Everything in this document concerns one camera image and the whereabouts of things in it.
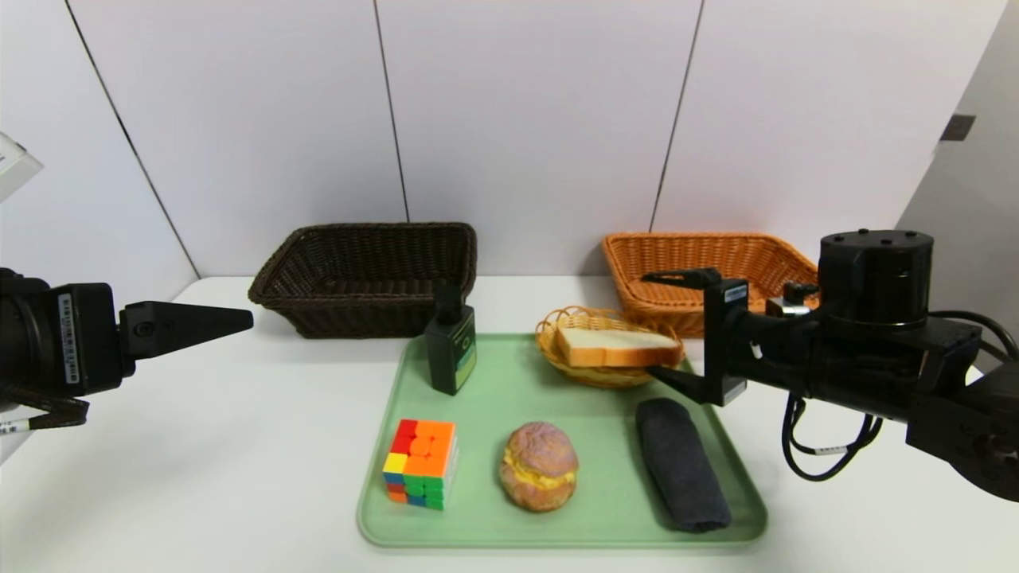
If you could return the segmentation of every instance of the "white bread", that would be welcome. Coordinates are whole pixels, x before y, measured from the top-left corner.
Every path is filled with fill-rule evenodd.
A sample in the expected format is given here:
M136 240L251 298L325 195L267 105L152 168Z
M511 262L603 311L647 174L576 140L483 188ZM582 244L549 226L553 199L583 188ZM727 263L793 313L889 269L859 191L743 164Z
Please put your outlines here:
M624 367L679 364L680 343L654 332L559 328L555 344L573 367Z

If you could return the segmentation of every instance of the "green label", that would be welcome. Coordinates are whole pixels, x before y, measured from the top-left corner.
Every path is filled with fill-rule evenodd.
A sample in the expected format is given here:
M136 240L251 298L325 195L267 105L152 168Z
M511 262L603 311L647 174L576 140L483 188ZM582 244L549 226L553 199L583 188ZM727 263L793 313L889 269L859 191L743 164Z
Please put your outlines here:
M467 319L452 336L453 359L457 362L457 389L460 389L478 362L478 352L474 344L474 315Z

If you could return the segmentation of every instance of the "wicker basket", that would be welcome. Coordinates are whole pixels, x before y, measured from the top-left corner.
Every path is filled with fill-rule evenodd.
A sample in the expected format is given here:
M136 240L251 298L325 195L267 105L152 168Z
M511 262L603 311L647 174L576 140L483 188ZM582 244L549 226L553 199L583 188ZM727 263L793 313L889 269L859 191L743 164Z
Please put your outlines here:
M654 271L713 266L727 278L750 281L750 310L764 312L790 280L817 283L817 267L785 241L750 232L634 232L609 235L602 249L623 308L669 323L681 336L704 335L703 293L643 282ZM807 300L816 307L817 299Z
M255 277L248 298L306 338L421 334L444 280L467 297L477 239L466 223L340 223L296 230Z
M678 367L686 358L683 341L668 324L647 317L634 318L614 310L567 307L553 310L538 323L535 337L541 354L552 366L558 368L571 380L602 388L626 388L650 382L654 378L643 368L574 368L567 364L566 357L555 344L558 328L589 328L591 330L635 330L658 332L680 343L680 361L664 366Z

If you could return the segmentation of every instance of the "bottle cap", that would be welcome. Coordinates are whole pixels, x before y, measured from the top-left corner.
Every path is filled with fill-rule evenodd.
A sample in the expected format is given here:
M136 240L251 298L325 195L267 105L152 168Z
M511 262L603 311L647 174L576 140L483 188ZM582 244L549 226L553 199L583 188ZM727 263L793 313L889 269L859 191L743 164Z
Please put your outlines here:
M455 324L464 318L464 297L460 287L440 281L435 289L435 317L439 324Z

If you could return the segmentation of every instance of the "panel seam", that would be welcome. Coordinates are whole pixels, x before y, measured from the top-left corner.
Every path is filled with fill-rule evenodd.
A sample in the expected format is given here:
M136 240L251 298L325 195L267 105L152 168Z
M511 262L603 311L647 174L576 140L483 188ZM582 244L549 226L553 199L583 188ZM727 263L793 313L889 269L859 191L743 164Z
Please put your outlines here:
M379 54L382 56L382 75L385 77L385 95L389 102L389 120L392 122L392 143L396 148L396 169L399 171L399 189L404 194L404 215L407 222L411 222L411 206L407 202L407 183L404 179L404 161L399 154L399 138L396 136L396 112L392 105L392 89L389 87L389 67L385 60L385 46L382 43L382 19L379 17L378 0L372 0L375 8L375 30L379 35Z
M697 35L700 33L700 23L704 15L704 3L701 0L700 7L697 8L697 23L694 25L694 37L690 41L690 54L687 55L687 68L683 70L683 85L680 87L680 99L676 103L676 116L673 118L673 132L668 136L668 147L665 148L665 161L661 165L661 176L658 178L658 193L654 196L654 209L651 211L651 224L647 231L654 230L654 219L658 215L658 202L661 201L661 190L665 185L665 172L668 170L668 158L673 154L673 142L676 140L676 127L680 124L680 109L683 108L683 96L687 93L687 81L690 80L690 68L693 66L694 50L697 48Z
M89 49L89 43L85 41L85 34L82 32L82 27L77 23L77 17L74 15L74 9L70 6L70 0L64 0L64 5L67 7L67 13L70 15L70 20L74 24L74 30L77 32L77 38L82 41L82 47L85 48L85 54L89 57L92 69L96 72L96 79L99 80L99 85L103 88L103 94L106 96L106 101L110 104L110 109L113 110L113 115L117 118L117 123L120 125L120 131L123 133L124 139L127 141L127 145L130 147L131 153L135 154L135 160L138 162L139 168L142 169L142 174L145 176L145 180L149 185L149 189L152 191L153 197L156 198L156 203L159 204L159 209L163 212L163 217L166 218L167 224L170 225L170 230L173 231L173 237L176 238L177 245L180 246L180 250L183 252L184 258L187 259L187 264L191 265L192 270L195 272L195 276L201 280L203 278L202 273L200 273L198 271L198 267L195 266L195 260L192 259L191 253L189 253L187 248L184 247L184 242L180 239L180 233L177 232L177 227L174 226L173 220L170 219L170 214L166 211L166 206L163 205L163 200L159 197L159 192L156 191L156 186L152 183L152 177L149 176L149 170L145 168L142 156L139 155L138 149L135 147L135 142L131 141L130 134L127 133L127 126L124 125L123 119L120 117L120 112L117 111L117 106L113 103L110 91L106 88L106 82L103 81L103 74L99 72L99 66L96 65L96 59L92 57L92 50Z

